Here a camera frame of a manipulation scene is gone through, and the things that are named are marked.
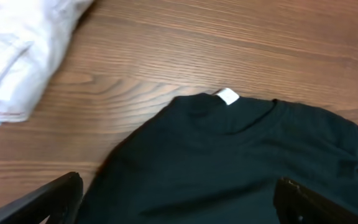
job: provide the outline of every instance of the wooden surface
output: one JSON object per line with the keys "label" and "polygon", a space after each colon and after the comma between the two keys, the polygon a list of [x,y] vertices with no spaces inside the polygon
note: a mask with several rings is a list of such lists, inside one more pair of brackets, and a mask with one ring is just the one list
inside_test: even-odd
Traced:
{"label": "wooden surface", "polygon": [[88,185],[172,97],[222,87],[358,123],[358,0],[99,0],[31,119],[0,127],[0,206],[71,170]]}

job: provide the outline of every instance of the folded white garment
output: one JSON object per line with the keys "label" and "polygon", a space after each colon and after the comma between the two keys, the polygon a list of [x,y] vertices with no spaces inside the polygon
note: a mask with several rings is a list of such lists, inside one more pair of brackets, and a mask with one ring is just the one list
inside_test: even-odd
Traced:
{"label": "folded white garment", "polygon": [[0,0],[0,122],[25,121],[93,0]]}

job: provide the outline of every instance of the white tag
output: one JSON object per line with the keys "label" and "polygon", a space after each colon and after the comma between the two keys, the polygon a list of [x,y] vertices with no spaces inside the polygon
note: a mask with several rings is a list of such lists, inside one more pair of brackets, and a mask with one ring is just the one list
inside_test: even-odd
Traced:
{"label": "white tag", "polygon": [[234,103],[236,100],[240,98],[240,96],[229,88],[223,88],[219,90],[218,95],[227,105]]}

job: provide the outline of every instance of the neckline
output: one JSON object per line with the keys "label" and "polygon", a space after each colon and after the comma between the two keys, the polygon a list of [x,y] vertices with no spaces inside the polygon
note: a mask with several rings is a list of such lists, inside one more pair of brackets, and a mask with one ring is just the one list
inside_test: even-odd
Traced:
{"label": "neckline", "polygon": [[274,106],[270,111],[265,113],[260,119],[257,119],[252,126],[234,134],[209,133],[207,130],[197,127],[191,122],[190,113],[212,110],[215,106],[225,104],[218,96],[207,93],[178,96],[171,102],[172,105],[169,107],[171,111],[167,114],[173,123],[175,123],[174,128],[177,128],[175,132],[185,139],[193,138],[200,142],[211,144],[242,144],[263,137],[264,134],[276,127],[281,121],[281,117],[286,111],[285,103],[277,99],[272,100],[272,102]]}

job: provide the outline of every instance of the black shirt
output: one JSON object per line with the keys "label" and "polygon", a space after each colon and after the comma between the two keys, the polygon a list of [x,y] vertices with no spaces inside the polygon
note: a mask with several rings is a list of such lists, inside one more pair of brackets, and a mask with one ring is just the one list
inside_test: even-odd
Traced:
{"label": "black shirt", "polygon": [[78,223],[279,223],[281,177],[358,215],[358,126],[298,103],[180,96],[114,150]]}

